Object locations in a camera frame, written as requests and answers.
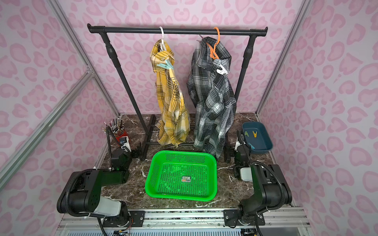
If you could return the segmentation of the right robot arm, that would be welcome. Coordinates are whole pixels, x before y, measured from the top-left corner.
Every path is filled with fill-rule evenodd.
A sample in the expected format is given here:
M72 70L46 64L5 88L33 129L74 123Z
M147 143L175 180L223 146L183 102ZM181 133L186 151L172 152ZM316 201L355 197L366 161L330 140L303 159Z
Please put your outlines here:
M250 160L250 148L240 141L234 149L234 176L252 182L254 193L238 205L237 222L242 225L257 225L265 212L280 209L292 202L292 193L277 164L267 165Z

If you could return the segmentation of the white clothespin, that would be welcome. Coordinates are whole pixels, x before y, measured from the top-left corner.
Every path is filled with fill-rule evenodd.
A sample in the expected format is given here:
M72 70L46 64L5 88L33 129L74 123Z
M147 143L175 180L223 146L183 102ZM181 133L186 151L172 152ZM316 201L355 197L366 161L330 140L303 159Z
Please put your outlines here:
M223 65L219 65L219 68L216 70L216 72L220 75L228 75L229 71L223 67Z

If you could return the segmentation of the grey plaid shirt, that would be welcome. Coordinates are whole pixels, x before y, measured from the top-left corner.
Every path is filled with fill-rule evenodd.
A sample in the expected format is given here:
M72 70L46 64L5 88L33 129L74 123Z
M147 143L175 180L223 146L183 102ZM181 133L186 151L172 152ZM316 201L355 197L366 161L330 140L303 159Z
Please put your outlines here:
M220 42L216 47L219 59L210 57L211 37L203 38L192 57L187 82L189 96L195 106L194 147L220 158L225 145L225 135L231 128L237 102L228 75L216 72L219 65L230 71L232 57Z

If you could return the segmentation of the orange plastic hanger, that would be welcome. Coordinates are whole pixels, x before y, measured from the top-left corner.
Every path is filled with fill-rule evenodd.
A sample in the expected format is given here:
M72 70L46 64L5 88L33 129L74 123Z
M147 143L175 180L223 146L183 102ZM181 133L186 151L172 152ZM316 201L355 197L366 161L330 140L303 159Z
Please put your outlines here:
M220 30L219 30L218 27L214 27L214 29L217 31L217 35L218 35L216 43L214 43L213 46L211 46L209 43L206 43L206 44L207 44L207 46L209 47L209 50L210 50L210 57L212 59L216 60L216 59L219 59L219 56L216 53L216 47L220 43Z

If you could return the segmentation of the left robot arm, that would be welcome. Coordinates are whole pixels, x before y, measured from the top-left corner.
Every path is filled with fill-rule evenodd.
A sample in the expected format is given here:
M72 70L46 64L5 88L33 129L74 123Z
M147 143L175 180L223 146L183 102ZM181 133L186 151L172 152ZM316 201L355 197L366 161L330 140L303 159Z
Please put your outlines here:
M74 217L95 217L105 226L125 226L131 216L125 202L101 195L102 188L125 184L132 163L130 150L118 148L111 153L108 169L73 172L57 201L57 211Z

